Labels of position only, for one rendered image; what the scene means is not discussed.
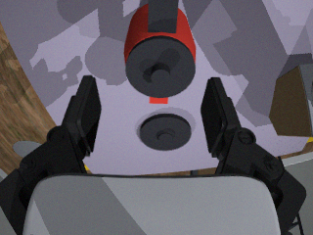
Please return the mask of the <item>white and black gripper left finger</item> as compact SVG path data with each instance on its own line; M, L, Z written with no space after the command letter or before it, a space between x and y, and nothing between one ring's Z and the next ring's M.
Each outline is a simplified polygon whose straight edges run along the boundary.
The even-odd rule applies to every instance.
M96 78L83 75L62 124L49 130L47 141L0 182L0 207L17 235L22 235L30 196L41 179L59 173L87 173L83 159L94 150L101 111Z

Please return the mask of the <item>red kettle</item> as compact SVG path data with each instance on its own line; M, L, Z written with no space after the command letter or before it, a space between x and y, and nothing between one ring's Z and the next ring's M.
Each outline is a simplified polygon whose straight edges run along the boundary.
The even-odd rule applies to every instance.
M149 12L148 4L138 9L128 28L126 77L134 89L150 97L150 104L167 104L168 97L183 92L195 77L196 45L178 3L149 0Z

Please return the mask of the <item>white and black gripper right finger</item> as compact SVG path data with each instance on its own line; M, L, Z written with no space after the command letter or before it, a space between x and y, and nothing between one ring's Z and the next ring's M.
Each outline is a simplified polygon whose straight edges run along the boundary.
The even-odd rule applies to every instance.
M283 170L277 158L256 144L251 130L241 127L220 77L207 81L201 118L208 152L219 160L214 174L236 173L261 179L272 196L281 235L286 235L306 198L306 190Z

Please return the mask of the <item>dark grey round disk with center stud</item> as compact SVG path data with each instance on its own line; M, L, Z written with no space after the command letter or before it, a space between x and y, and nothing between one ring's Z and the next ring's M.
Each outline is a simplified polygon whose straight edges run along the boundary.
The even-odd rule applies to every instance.
M191 135L190 124L183 117L174 114L149 117L140 127L141 141L149 148L158 151L181 148L189 142Z

